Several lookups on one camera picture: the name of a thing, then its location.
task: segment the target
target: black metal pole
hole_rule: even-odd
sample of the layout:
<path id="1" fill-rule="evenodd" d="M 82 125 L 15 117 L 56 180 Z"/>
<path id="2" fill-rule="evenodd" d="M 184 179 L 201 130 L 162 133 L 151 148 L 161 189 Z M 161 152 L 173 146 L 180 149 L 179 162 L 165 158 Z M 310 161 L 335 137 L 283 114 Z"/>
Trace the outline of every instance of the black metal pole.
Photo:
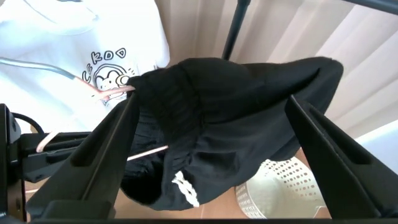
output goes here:
<path id="1" fill-rule="evenodd" d="M 344 1 L 398 15 L 397 0 L 344 0 Z"/>
<path id="2" fill-rule="evenodd" d="M 250 5 L 250 1 L 251 0 L 238 0 L 231 27 L 229 28 L 228 37 L 225 42 L 222 59 L 229 60 L 231 56 L 232 50 L 234 49 L 234 45 L 236 42 L 236 38 L 238 37 L 239 30 L 242 26 L 244 15 L 246 14 L 246 10 Z"/>

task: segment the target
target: gray cable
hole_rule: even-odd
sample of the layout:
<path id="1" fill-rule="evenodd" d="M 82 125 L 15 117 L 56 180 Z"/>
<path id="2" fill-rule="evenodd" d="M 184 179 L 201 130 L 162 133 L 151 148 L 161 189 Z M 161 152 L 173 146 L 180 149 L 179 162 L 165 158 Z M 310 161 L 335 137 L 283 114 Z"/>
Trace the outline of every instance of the gray cable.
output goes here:
<path id="1" fill-rule="evenodd" d="M 40 69 L 40 70 L 47 70 L 50 72 L 55 72 L 60 75 L 63 75 L 64 77 L 67 77 L 71 80 L 76 78 L 76 76 L 72 75 L 70 72 L 68 72 L 62 68 L 58 68 L 58 67 L 52 66 L 52 65 L 47 65 L 44 63 L 23 62 L 20 60 L 13 60 L 13 59 L 4 58 L 4 57 L 0 57 L 0 63 L 5 64 L 5 65 L 22 67 L 22 68 L 34 68 L 34 69 Z"/>

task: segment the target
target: black garment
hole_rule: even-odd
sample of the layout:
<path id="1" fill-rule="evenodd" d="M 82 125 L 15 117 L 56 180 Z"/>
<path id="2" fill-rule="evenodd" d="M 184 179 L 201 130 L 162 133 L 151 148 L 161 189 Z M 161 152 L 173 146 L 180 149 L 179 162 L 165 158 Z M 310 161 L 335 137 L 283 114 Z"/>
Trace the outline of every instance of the black garment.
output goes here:
<path id="1" fill-rule="evenodd" d="M 342 73 L 323 57 L 246 65 L 196 58 L 131 78 L 142 112 L 132 154 L 169 149 L 128 162 L 124 193 L 156 210 L 183 210 L 192 205 L 172 183 L 180 170 L 203 204 L 250 179 L 266 159 L 291 158 L 299 143 L 284 113 L 287 97 L 324 113 Z"/>

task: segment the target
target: white t-shirt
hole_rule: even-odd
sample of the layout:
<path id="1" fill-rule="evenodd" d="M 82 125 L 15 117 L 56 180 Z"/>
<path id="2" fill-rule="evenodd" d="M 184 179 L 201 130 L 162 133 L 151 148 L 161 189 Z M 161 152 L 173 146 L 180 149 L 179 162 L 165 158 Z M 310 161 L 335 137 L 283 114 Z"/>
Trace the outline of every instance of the white t-shirt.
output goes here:
<path id="1" fill-rule="evenodd" d="M 54 65 L 100 90 L 168 64 L 169 47 L 154 1 L 86 0 L 94 13 L 76 4 L 6 0 L 0 7 L 0 57 Z M 57 24 L 69 18 L 75 18 L 68 21 L 70 27 Z M 81 27 L 72 29 L 77 23 Z M 87 104 L 90 96 L 89 88 L 56 73 L 0 64 L 0 103 L 30 116 L 45 131 L 81 110 L 87 113 L 62 131 L 90 131 L 126 98 L 112 95 L 94 105 Z M 19 124 L 23 133 L 30 132 L 29 125 Z"/>

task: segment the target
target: white pleated curtain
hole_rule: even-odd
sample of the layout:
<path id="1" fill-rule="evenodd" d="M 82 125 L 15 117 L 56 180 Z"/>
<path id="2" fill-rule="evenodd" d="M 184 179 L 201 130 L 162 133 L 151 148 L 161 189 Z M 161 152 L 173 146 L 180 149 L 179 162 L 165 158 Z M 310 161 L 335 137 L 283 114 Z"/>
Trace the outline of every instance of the white pleated curtain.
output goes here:
<path id="1" fill-rule="evenodd" d="M 237 1 L 156 1 L 171 63 L 221 57 Z M 345 68 L 326 115 L 356 138 L 398 119 L 398 16 L 342 0 L 252 0 L 238 63 L 326 56 Z"/>

